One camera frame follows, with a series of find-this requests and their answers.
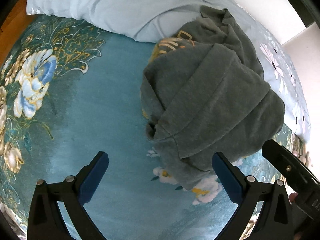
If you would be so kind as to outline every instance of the white pillow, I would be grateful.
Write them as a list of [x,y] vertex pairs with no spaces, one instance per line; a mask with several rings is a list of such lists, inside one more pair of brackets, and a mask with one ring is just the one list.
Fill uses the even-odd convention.
[[214,0],[28,0],[28,14],[84,19],[136,41],[158,42],[200,15]]

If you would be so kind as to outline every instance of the teal floral blanket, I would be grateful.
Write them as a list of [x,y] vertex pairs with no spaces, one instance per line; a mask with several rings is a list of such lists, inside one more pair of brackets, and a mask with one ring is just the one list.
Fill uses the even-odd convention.
[[[85,208],[107,239],[213,239],[232,216],[217,176],[186,191],[145,138],[139,91],[153,47],[55,16],[15,43],[0,69],[0,202],[23,232],[36,181],[75,175],[98,151],[110,164]],[[286,125],[274,140],[302,151]],[[234,165],[260,181],[281,178],[261,152]]]

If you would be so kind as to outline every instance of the blue gripper pad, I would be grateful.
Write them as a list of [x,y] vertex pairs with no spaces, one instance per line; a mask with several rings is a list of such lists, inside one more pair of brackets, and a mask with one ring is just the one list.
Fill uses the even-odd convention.
[[87,166],[91,168],[83,183],[79,187],[78,200],[81,205],[90,202],[104,173],[109,166],[109,157],[105,152],[99,152],[92,162]]
[[243,200],[246,186],[244,174],[238,167],[233,166],[221,152],[213,155],[212,168],[220,179],[230,200],[233,203],[240,204]]

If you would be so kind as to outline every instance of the blue flower print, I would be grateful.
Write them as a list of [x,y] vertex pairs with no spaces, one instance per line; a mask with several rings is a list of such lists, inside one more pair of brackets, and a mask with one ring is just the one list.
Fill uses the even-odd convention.
[[56,66],[57,58],[52,55],[52,49],[35,52],[26,59],[15,79],[21,85],[13,106],[16,117],[21,117],[22,112],[28,119],[34,117],[42,106]]

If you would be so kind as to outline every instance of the white wall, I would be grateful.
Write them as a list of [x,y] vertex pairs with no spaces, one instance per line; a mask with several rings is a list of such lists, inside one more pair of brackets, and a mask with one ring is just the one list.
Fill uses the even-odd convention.
[[284,44],[305,29],[288,0],[235,0]]
[[311,170],[320,179],[320,29],[313,23],[283,47],[297,70],[307,101],[311,122],[307,150],[313,164]]

